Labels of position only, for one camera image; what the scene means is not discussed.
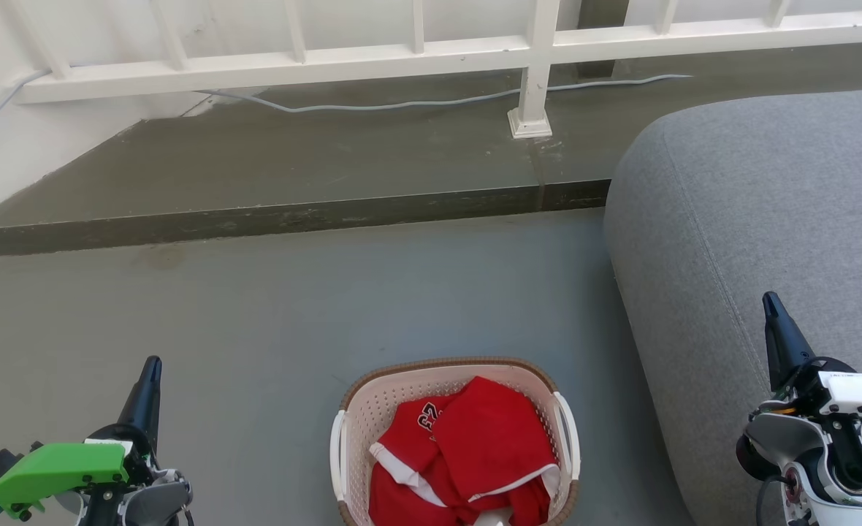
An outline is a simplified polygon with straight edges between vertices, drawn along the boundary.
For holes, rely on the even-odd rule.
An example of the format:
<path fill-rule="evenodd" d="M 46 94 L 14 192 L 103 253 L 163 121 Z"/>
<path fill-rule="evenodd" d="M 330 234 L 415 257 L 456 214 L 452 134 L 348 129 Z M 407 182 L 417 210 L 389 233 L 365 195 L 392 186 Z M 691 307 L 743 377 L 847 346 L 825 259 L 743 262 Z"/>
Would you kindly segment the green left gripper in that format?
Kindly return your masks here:
<path fill-rule="evenodd" d="M 16 460 L 0 475 L 3 512 L 18 517 L 57 494 L 100 487 L 117 494 L 153 481 L 162 369 L 161 357 L 146 359 L 118 417 L 121 425 L 101 427 L 83 442 L 47 443 Z"/>

